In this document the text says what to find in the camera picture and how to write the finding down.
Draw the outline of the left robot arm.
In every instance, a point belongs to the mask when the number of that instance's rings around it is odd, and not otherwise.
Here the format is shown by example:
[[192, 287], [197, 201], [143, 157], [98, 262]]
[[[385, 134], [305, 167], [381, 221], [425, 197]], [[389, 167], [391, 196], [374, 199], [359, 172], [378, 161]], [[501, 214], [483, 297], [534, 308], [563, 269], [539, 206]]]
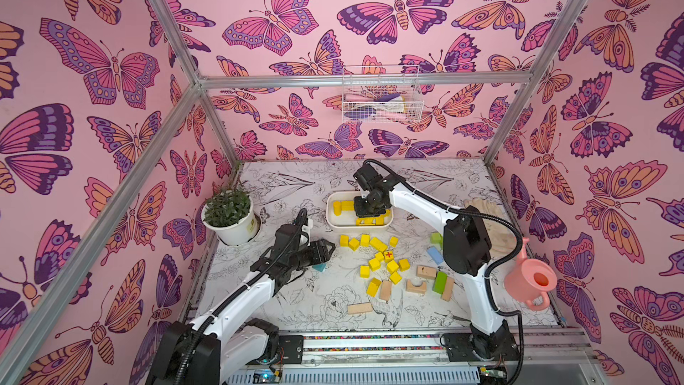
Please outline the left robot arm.
[[175, 322], [162, 335], [151, 362], [148, 384], [225, 384], [247, 365], [263, 365], [268, 381], [283, 373], [286, 362], [301, 360], [302, 338], [284, 338], [278, 326], [255, 316], [274, 299], [294, 273], [326, 264], [333, 242], [313, 240], [305, 209], [280, 226], [274, 243], [250, 267], [229, 295], [190, 322]]

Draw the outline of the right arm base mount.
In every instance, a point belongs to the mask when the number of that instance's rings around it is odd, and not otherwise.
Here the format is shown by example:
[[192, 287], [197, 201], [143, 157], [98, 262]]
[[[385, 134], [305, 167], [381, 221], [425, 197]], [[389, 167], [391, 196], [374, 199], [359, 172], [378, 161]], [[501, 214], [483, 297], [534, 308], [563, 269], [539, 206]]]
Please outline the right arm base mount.
[[478, 332], [445, 333], [440, 344], [450, 362], [496, 363], [520, 359], [519, 347], [511, 332], [484, 336]]

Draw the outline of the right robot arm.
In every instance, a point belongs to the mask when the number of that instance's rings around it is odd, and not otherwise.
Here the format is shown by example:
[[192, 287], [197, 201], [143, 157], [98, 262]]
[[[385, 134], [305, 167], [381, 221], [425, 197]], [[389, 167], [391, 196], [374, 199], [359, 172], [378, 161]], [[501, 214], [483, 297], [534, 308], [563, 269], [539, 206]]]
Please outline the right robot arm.
[[[514, 260], [524, 248], [524, 237], [518, 228], [475, 207], [457, 208], [439, 201], [378, 160], [365, 160], [354, 173], [354, 180], [363, 192], [354, 198], [354, 212], [360, 219], [379, 217], [386, 210], [397, 208], [432, 226], [442, 236], [446, 265], [463, 277], [473, 342], [491, 350], [502, 345], [511, 335], [506, 319], [520, 318], [522, 314], [498, 307], [491, 275], [497, 267]], [[514, 248], [498, 260], [491, 256], [492, 241], [486, 221], [504, 226], [515, 237]]]

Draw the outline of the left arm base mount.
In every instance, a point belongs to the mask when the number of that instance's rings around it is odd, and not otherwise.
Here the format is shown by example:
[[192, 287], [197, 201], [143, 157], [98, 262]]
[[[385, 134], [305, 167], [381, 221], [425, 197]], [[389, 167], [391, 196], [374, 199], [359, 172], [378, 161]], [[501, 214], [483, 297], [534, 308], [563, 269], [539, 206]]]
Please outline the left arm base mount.
[[303, 335], [279, 336], [277, 342], [270, 339], [265, 353], [249, 362], [250, 365], [300, 365], [304, 356]]

